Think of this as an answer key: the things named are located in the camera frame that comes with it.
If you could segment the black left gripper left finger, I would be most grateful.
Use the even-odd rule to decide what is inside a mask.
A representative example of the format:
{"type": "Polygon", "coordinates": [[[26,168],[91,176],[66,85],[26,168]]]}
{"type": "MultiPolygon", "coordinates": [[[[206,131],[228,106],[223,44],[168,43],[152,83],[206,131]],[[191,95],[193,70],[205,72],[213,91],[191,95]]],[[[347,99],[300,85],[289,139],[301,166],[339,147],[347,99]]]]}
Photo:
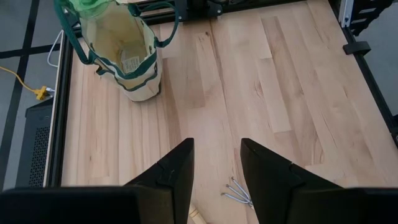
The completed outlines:
{"type": "Polygon", "coordinates": [[[186,138],[123,186],[6,190],[1,223],[186,223],[194,160],[194,140],[186,138]]]}

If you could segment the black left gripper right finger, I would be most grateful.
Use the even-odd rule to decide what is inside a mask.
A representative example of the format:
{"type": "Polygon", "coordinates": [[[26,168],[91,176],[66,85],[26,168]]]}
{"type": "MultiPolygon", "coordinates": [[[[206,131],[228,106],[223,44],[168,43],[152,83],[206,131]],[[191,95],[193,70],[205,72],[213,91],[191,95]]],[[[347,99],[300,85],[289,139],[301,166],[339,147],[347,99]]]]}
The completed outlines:
{"type": "Polygon", "coordinates": [[[397,223],[397,189],[344,188],[249,138],[244,178],[259,223],[397,223]]]}

